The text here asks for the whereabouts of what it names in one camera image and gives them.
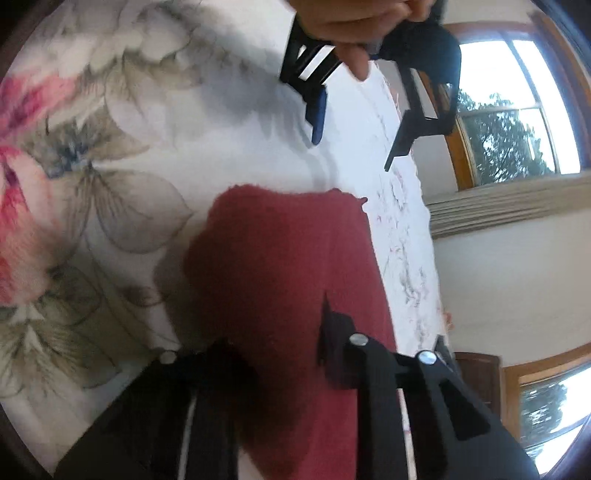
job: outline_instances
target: tree foliage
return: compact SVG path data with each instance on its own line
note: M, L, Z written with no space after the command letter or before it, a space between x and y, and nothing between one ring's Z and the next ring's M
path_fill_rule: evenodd
M567 388L550 383L531 388L521 396L521 440L532 445L543 442L562 421L560 406L566 400Z
M460 90L458 110L510 106L498 93L489 103L476 103ZM482 113L462 118L479 176L479 183L498 183L552 173L540 151L540 139L519 120L518 111Z

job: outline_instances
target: finger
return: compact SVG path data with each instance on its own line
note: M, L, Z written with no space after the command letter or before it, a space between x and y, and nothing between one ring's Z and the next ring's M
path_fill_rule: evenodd
M406 4L396 4L378 17L351 22L332 22L322 25L302 25L313 37L342 43L367 43L383 38L410 15Z
M407 5L411 10L408 19L412 22L424 22L429 18L434 3L434 0L408 0Z
M315 22L349 22L378 17L405 0L290 0L301 17Z
M363 81L369 76L369 55L363 47L352 43L337 43L335 55L359 80Z

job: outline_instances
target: wooden cabinet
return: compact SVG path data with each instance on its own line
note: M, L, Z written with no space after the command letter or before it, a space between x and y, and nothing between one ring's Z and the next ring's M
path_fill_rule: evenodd
M502 416L501 358L482 353L456 352L456 361L464 382L480 397L490 410Z

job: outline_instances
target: red towel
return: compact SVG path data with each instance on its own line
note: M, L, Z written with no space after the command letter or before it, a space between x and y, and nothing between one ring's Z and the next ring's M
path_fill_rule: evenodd
M185 272L203 328L228 338L258 375L241 439L267 480L354 480L354 391L317 364L324 295L358 331L394 350L364 200L332 190L235 187L212 207Z

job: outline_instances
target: silver bolt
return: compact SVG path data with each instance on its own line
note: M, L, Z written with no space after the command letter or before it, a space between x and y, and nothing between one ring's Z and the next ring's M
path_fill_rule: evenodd
M349 337L349 342L355 346L365 346L369 339L363 333L354 333Z
M177 361L177 352L167 350L160 354L160 363L163 365L172 365Z
M422 364L433 365L437 361L437 355L429 350L423 350L418 354L418 359Z

